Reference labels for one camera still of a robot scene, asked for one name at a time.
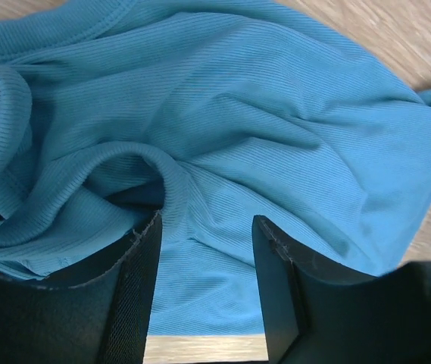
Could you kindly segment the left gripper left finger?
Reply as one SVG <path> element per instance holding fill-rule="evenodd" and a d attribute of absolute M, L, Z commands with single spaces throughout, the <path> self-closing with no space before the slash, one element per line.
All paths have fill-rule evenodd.
<path fill-rule="evenodd" d="M 141 363 L 161 233 L 154 213 L 44 280 L 0 273 L 0 363 Z"/>

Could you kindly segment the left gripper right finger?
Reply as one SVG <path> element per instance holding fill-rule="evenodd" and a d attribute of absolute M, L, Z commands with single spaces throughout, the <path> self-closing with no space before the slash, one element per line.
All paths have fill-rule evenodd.
<path fill-rule="evenodd" d="M 252 224 L 271 363 L 431 363 L 431 261 L 374 277 Z"/>

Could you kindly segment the light blue tank top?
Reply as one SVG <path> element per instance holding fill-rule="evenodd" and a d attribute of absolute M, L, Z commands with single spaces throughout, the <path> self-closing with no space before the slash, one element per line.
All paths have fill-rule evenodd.
<path fill-rule="evenodd" d="M 0 21 L 0 272 L 161 211 L 153 335 L 259 334 L 264 215 L 370 275 L 431 204 L 431 89 L 272 1 L 70 1 Z"/>

